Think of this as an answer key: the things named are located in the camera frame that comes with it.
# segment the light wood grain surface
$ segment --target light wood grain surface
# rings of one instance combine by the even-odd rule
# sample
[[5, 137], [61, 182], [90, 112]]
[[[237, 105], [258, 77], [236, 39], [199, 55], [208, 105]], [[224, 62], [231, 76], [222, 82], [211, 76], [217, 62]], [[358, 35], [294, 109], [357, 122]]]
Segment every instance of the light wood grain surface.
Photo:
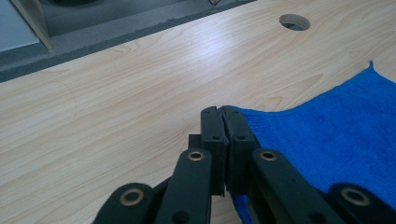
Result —
[[[258, 1], [2, 83], [0, 223], [92, 222], [117, 187], [172, 174], [205, 107], [291, 108], [369, 60], [396, 81], [395, 31], [394, 0]], [[229, 198], [212, 223], [240, 223]]]

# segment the circular hole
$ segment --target circular hole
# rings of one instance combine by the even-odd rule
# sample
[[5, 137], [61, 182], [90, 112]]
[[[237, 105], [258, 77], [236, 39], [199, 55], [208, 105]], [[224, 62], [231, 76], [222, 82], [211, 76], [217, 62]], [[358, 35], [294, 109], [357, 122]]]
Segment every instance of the circular hole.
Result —
[[370, 204], [370, 199], [357, 189], [345, 188], [341, 190], [341, 195], [350, 203], [357, 206], [367, 206]]
[[308, 218], [313, 222], [313, 223], [326, 223], [326, 217], [319, 213], [319, 212], [313, 212], [308, 215]]
[[293, 31], [304, 31], [311, 26], [307, 18], [295, 14], [285, 14], [279, 18], [279, 22]]
[[131, 193], [125, 195], [125, 200], [128, 202], [132, 202], [132, 201], [136, 200], [137, 198], [139, 198], [139, 194], [136, 192], [131, 192]]
[[144, 195], [141, 189], [128, 189], [120, 196], [120, 203], [124, 206], [133, 206], [139, 204], [143, 200]]
[[260, 157], [266, 161], [275, 161], [277, 159], [276, 154], [270, 151], [263, 151], [260, 153]]
[[353, 200], [358, 200], [358, 201], [363, 201], [363, 196], [357, 192], [348, 192], [347, 196], [350, 197]]
[[184, 224], [187, 223], [190, 219], [190, 216], [187, 212], [176, 212], [174, 213], [172, 220], [176, 224]]
[[193, 151], [187, 155], [187, 158], [189, 158], [191, 161], [201, 161], [204, 159], [204, 157], [205, 154], [199, 151]]

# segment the gray floor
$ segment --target gray floor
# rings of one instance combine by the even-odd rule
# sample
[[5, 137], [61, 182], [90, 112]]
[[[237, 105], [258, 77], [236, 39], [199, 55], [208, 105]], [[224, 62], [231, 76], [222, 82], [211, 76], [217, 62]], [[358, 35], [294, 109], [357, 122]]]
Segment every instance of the gray floor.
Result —
[[41, 0], [54, 50], [37, 43], [1, 52], [0, 82], [249, 2], [221, 0], [212, 6], [207, 0], [97, 0], [61, 7]]

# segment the blue towel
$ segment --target blue towel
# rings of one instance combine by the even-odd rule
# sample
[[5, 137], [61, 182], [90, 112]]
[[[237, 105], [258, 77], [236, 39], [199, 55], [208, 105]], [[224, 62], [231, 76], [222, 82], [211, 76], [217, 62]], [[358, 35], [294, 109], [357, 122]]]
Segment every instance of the blue towel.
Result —
[[[396, 84], [370, 67], [293, 109], [239, 108], [262, 147], [282, 152], [315, 188], [360, 185], [396, 209]], [[233, 196], [244, 224], [246, 197]]]

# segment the screw hole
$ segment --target screw hole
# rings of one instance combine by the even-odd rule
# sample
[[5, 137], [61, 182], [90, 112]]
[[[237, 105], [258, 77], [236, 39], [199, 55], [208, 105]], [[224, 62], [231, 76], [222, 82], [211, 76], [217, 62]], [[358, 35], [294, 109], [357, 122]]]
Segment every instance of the screw hole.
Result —
[[139, 204], [144, 198], [144, 192], [141, 189], [128, 189], [120, 196], [120, 203], [124, 206], [133, 206]]
[[345, 200], [357, 206], [367, 206], [370, 204], [370, 199], [357, 189], [345, 188], [341, 190], [341, 195]]
[[276, 154], [271, 151], [263, 151], [260, 153], [260, 157], [266, 161], [275, 161], [277, 159]]
[[187, 158], [189, 158], [191, 161], [201, 161], [204, 159], [204, 157], [205, 154], [199, 151], [193, 151], [187, 155]]
[[311, 27], [307, 18], [295, 14], [285, 14], [279, 18], [279, 22], [293, 31], [305, 31]]

